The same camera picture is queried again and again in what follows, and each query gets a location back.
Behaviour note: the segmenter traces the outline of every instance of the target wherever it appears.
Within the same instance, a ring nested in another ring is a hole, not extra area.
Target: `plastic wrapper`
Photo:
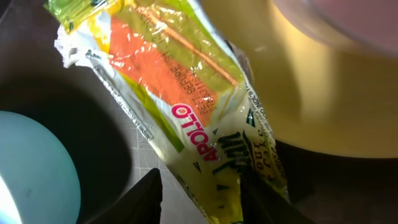
[[[55,46],[90,67],[210,223],[241,223],[240,175],[286,196],[259,99],[194,0],[50,0]]]

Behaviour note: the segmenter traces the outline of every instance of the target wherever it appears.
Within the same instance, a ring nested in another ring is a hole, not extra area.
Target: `yellow plate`
[[[398,157],[398,60],[334,50],[302,34],[269,0],[204,0],[251,60],[278,140],[350,157]]]

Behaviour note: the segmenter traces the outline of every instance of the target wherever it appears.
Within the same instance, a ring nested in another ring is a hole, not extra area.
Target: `light blue ball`
[[[76,223],[80,185],[67,150],[38,122],[5,111],[0,111],[0,190],[1,179],[23,224]],[[9,223],[1,195],[7,192],[0,192],[0,224]]]

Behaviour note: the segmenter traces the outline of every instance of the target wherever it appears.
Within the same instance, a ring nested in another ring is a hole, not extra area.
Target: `gray surface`
[[[92,96],[112,117],[129,145],[132,172],[126,190],[151,168],[159,168],[164,188],[161,223],[180,224],[188,223],[188,220],[193,220],[189,223],[206,223],[174,176],[94,73],[87,68],[62,67],[62,58],[53,47],[59,24],[43,9],[42,3],[43,0],[14,0],[4,16],[0,24],[0,84],[11,76],[46,75],[63,80]]]

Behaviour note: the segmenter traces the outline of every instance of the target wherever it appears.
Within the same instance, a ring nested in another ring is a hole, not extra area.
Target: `plastic packaging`
[[[274,0],[283,15],[309,37],[352,52],[398,57],[395,0]]]
[[[245,170],[287,198],[264,108],[196,1],[53,0],[47,9],[63,25],[64,66],[94,70],[210,223],[243,221]]]

